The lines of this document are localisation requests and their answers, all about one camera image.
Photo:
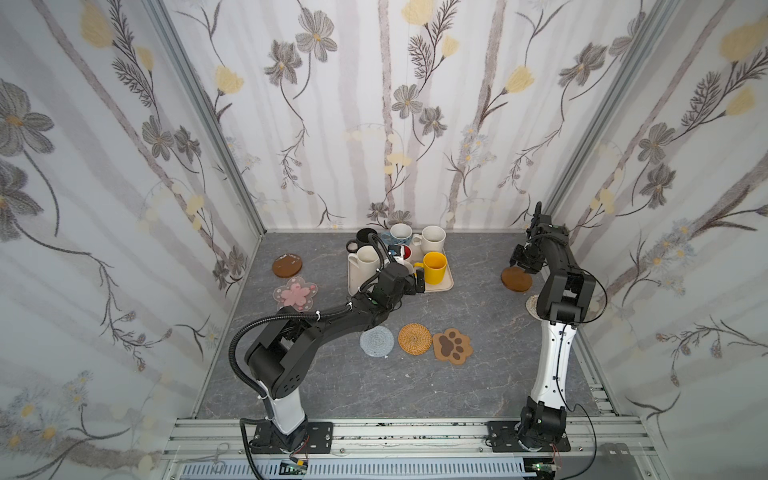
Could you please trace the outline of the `brown round wooden coaster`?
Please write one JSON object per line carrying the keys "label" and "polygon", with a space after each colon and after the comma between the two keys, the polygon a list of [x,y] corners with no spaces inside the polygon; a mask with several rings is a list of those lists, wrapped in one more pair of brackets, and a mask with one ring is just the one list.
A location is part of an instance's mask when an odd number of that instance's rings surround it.
{"label": "brown round wooden coaster", "polygon": [[502,284],[513,292],[527,292],[533,285],[533,277],[519,267],[507,267],[501,273]]}

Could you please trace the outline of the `woven rattan round coaster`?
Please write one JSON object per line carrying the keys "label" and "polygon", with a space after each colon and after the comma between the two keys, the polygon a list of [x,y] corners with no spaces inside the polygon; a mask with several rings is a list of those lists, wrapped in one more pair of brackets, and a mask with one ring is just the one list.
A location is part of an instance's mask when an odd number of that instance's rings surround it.
{"label": "woven rattan round coaster", "polygon": [[405,353],[420,356],[431,348],[432,335],[422,324],[407,324],[398,333],[398,344]]}

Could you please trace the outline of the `grey blue round coaster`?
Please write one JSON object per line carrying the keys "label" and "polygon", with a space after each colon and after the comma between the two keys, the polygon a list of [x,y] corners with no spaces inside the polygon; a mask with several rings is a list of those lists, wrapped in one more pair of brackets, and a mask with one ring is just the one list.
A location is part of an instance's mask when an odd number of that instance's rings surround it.
{"label": "grey blue round coaster", "polygon": [[386,358],[393,350],[394,343],[394,335],[384,326],[363,332],[359,340],[362,351],[373,358]]}

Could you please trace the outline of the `brown paw shaped coaster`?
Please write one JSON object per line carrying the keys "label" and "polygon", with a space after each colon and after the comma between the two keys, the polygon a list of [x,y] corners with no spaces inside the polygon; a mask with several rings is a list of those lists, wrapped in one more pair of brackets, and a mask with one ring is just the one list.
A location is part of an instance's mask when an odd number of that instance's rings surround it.
{"label": "brown paw shaped coaster", "polygon": [[432,343],[436,359],[452,365],[463,365],[474,353],[470,338],[456,328],[434,334]]}

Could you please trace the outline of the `white colourful stitched coaster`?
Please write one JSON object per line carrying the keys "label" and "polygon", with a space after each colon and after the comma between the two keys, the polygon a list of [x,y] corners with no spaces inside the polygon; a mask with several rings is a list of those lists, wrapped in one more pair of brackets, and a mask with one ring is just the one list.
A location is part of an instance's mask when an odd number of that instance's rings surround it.
{"label": "white colourful stitched coaster", "polygon": [[[537,302],[539,299],[539,295],[532,295],[530,296],[525,303],[526,309],[530,315],[532,315],[534,318],[538,320],[542,320],[542,317],[537,313]],[[603,312],[602,307],[597,301],[592,301],[588,307],[587,316],[585,318],[585,321],[593,321],[596,319],[599,315],[601,315]]]}

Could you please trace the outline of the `pink flower coaster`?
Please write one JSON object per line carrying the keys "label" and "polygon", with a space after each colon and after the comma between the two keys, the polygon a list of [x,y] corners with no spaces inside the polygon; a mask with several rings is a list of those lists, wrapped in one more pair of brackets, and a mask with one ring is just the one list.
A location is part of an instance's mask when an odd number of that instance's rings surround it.
{"label": "pink flower coaster", "polygon": [[278,308],[292,307],[298,312],[310,311],[318,293],[315,283],[305,281],[301,276],[290,278],[285,285],[277,287],[273,298]]}

